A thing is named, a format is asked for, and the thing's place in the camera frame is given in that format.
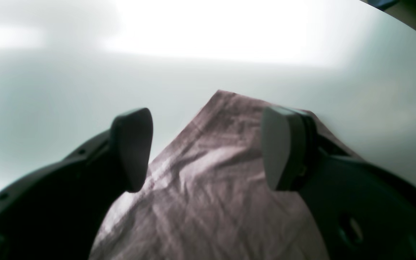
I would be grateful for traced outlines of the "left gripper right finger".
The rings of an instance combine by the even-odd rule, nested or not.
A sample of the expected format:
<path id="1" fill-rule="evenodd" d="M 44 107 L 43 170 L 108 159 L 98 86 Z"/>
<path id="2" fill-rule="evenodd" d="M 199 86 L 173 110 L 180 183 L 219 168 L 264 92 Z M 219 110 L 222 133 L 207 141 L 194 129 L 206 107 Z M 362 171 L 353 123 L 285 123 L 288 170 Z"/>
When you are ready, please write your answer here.
<path id="1" fill-rule="evenodd" d="M 416 260 L 416 188 L 318 133 L 310 113 L 266 107 L 261 152 L 268 186 L 300 195 L 332 260 Z"/>

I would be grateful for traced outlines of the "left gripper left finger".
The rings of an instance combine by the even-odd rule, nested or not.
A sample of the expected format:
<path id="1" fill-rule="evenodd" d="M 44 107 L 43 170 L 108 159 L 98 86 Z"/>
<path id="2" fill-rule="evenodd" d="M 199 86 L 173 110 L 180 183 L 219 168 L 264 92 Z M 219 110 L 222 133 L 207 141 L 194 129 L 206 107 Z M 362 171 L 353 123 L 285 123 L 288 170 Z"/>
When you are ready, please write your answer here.
<path id="1" fill-rule="evenodd" d="M 131 110 L 63 160 L 3 188 L 0 260 L 87 260 L 114 201 L 142 189 L 152 135 L 150 110 Z"/>

